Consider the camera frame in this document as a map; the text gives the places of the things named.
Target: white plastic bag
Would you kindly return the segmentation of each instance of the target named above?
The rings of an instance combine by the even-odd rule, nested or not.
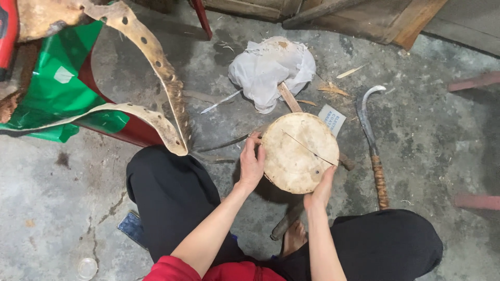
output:
[[[260,113],[268,114],[280,97],[278,84],[284,81],[295,96],[315,73],[313,55],[304,44],[275,36],[262,43],[249,41],[246,50],[229,65],[228,76],[243,88]]]

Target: sickle handle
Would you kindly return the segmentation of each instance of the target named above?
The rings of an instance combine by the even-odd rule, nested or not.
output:
[[[375,188],[378,197],[378,208],[380,210],[389,209],[389,197],[386,190],[386,179],[384,178],[384,168],[378,155],[371,157],[371,167],[375,176]]]

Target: bare foot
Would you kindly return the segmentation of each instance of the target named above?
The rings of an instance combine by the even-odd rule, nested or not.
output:
[[[304,224],[300,220],[296,220],[284,233],[282,257],[286,257],[297,251],[307,241]]]

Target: sickle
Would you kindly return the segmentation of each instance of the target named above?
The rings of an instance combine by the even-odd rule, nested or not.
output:
[[[375,177],[378,208],[380,210],[389,209],[389,197],[387,196],[384,168],[382,167],[382,163],[380,162],[379,150],[377,149],[377,145],[375,144],[375,136],[372,131],[372,126],[370,125],[370,121],[368,121],[367,100],[372,93],[384,90],[386,90],[386,87],[384,86],[374,86],[365,94],[359,94],[356,99],[357,116],[359,117],[359,122],[361,122],[361,127],[363,128],[366,139],[368,140],[368,145],[370,147],[371,167],[373,169],[373,176]]]

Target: person's left hand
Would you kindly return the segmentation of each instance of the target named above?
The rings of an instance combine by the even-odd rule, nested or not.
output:
[[[259,139],[260,132],[253,132],[246,139],[245,147],[239,156],[241,164],[241,174],[238,184],[250,191],[253,191],[264,175],[264,159],[266,151],[262,146],[262,140]]]

